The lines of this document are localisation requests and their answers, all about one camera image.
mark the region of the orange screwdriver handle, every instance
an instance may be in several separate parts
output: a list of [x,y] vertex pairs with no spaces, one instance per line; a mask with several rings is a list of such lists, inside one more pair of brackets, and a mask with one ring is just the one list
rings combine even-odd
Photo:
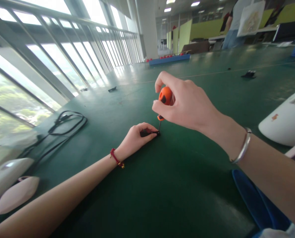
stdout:
[[[164,103],[165,105],[169,106],[172,96],[173,92],[171,91],[171,89],[169,87],[163,87],[158,97],[158,100]],[[161,115],[158,115],[157,118],[160,121],[165,120]]]

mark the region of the desk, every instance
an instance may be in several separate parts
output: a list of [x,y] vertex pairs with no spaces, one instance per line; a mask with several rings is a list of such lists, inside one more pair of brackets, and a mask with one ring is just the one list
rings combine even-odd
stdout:
[[[89,120],[41,161],[34,172],[41,178],[34,198],[107,155],[132,125],[157,127],[151,107],[162,70],[193,80],[218,110],[286,152],[288,147],[265,138],[258,124],[295,91],[295,58],[290,54],[290,48],[259,44],[192,55],[189,61],[116,68],[107,75],[105,88],[82,92],[36,128],[46,133],[63,110],[78,111]],[[249,69],[257,77],[241,78]],[[109,93],[114,86],[117,90]],[[113,170],[53,237],[251,237],[257,232],[232,179],[237,166],[226,153],[200,133],[168,121],[161,131],[161,137],[125,161],[124,170]],[[31,157],[37,158],[52,140],[47,138]],[[0,216],[0,222],[10,214]]]
[[[268,26],[268,27],[264,27],[262,29],[258,29],[257,34],[263,33],[263,32],[271,32],[271,31],[277,31],[277,27]],[[210,44],[215,44],[216,43],[215,41],[221,41],[221,40],[224,40],[224,38],[226,38],[226,35],[219,35],[219,36],[215,36],[215,37],[210,37],[208,40],[209,40]]]

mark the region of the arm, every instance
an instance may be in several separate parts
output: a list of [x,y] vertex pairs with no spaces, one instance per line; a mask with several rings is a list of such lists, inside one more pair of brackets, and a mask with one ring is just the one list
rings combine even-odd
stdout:
[[[139,150],[157,131],[147,123],[131,127],[114,154],[120,161]],[[72,210],[117,166],[110,154],[30,202],[0,224],[0,237],[48,237]]]
[[233,17],[228,17],[227,23],[226,23],[226,32],[229,31],[230,27],[231,27],[231,23],[232,23]]
[[[230,160],[234,160],[242,148],[245,129],[220,113],[204,90],[192,81],[162,72],[155,83],[157,93],[163,84],[173,91],[175,102],[173,106],[166,106],[156,100],[152,109],[170,122],[203,133],[220,145]],[[238,166],[295,224],[295,161],[252,135]]]

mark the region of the wrist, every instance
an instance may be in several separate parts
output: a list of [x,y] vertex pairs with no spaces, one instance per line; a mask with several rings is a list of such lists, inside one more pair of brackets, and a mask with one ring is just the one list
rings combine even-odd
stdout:
[[201,133],[216,142],[234,160],[240,153],[246,136],[246,130],[232,118],[221,114],[211,127]]
[[124,161],[128,157],[126,155],[126,152],[122,148],[120,148],[120,147],[118,147],[118,148],[115,149],[114,155],[121,162]]

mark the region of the black cord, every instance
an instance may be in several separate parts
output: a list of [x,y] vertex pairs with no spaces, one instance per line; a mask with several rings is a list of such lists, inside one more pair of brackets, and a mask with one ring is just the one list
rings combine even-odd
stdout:
[[[64,113],[66,112],[72,112],[75,114],[71,114],[71,115],[64,115]],[[75,116],[75,117],[80,117],[80,120],[72,127],[70,128],[68,131],[64,132],[64,133],[54,133],[54,131],[56,130],[56,128],[58,128],[64,121],[66,121],[67,119],[69,119],[70,117]],[[37,164],[43,159],[45,158],[45,156],[47,156],[49,153],[51,153],[53,150],[55,150],[57,147],[59,147],[60,145],[63,145],[64,143],[66,143],[70,138],[72,138],[77,132],[79,132],[88,122],[88,119],[81,113],[79,112],[74,112],[74,111],[63,111],[62,113],[60,113],[60,115],[58,116],[58,118],[55,120],[55,124],[48,130],[48,134],[42,138],[41,140],[37,141],[35,144],[29,146],[28,148],[25,149],[25,151],[18,157],[18,158],[25,158],[34,148],[36,148],[42,141],[44,141],[48,136],[63,136],[66,135],[70,132],[72,132],[79,124],[81,124],[81,126],[75,130],[75,132],[73,132],[70,136],[68,136],[66,139],[64,139],[63,141],[59,142],[58,144],[54,145],[52,148],[50,148],[48,151],[46,151],[41,157],[39,157],[35,163],[32,165],[32,167],[27,171],[26,174],[30,174],[37,166]]]

